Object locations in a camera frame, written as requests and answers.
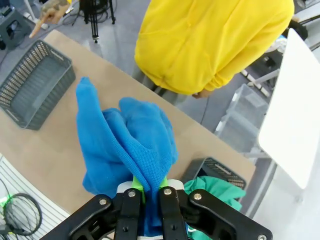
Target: white panel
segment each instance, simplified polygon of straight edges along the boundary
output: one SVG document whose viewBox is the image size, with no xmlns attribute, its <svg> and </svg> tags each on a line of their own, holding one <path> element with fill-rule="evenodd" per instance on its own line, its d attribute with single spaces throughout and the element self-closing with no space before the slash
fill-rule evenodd
<svg viewBox="0 0 320 240">
<path fill-rule="evenodd" d="M 290 29 L 258 143 L 302 189 L 307 186 L 320 136 L 319 76 L 317 59 Z"/>
</svg>

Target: basket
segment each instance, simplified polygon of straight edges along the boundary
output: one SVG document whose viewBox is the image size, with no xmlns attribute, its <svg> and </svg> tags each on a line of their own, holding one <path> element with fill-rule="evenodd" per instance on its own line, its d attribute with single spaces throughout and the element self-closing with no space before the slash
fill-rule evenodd
<svg viewBox="0 0 320 240">
<path fill-rule="evenodd" d="M 38 130 L 76 79 L 72 61 L 37 40 L 0 86 L 0 106 L 19 127 Z"/>
<path fill-rule="evenodd" d="M 238 174 L 224 166 L 222 163 L 213 159 L 212 157 L 194 159 L 184 172 L 181 182 L 183 184 L 196 177 L 210 176 L 222 179 L 230 184 L 233 184 L 241 189 L 247 186 L 246 181 Z"/>
</svg>

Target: yellow hoodie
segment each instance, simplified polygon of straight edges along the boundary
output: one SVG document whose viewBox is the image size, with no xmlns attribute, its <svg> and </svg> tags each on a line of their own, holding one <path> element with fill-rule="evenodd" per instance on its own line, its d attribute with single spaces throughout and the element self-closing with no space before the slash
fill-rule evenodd
<svg viewBox="0 0 320 240">
<path fill-rule="evenodd" d="M 151 0 L 134 58 L 162 88 L 213 91 L 259 58 L 293 14 L 293 0 Z"/>
</svg>

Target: table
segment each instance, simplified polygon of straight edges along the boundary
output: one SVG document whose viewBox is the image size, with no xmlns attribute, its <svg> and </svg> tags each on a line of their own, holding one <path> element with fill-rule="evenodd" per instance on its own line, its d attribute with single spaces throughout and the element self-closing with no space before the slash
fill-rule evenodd
<svg viewBox="0 0 320 240">
<path fill-rule="evenodd" d="M 316 57 L 290 29 L 258 143 L 302 189 L 307 186 L 320 137 L 319 76 Z"/>
<path fill-rule="evenodd" d="M 75 89 L 82 76 L 89 76 L 98 89 L 102 109 L 117 107 L 123 97 L 135 97 L 165 111 L 179 151 L 169 178 L 179 179 L 192 159 L 212 156 L 249 184 L 255 166 L 182 111 L 62 33 L 53 30 L 45 41 L 72 59 L 76 80 L 39 131 L 20 129 L 0 111 L 0 152 L 67 212 L 73 213 L 92 197 L 82 186 L 86 169 L 76 129 Z"/>
</svg>

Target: blue towel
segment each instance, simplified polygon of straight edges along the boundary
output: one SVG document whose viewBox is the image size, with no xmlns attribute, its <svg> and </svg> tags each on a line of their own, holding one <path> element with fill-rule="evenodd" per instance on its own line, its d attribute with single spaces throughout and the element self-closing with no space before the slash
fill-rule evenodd
<svg viewBox="0 0 320 240">
<path fill-rule="evenodd" d="M 136 176 L 148 199 L 142 234 L 161 235 L 157 193 L 178 159 L 167 116 L 154 103 L 131 97 L 119 101 L 120 110 L 101 111 L 97 89 L 88 77 L 78 84 L 76 98 L 77 132 L 86 166 L 84 188 L 113 198 L 119 184 Z"/>
</svg>

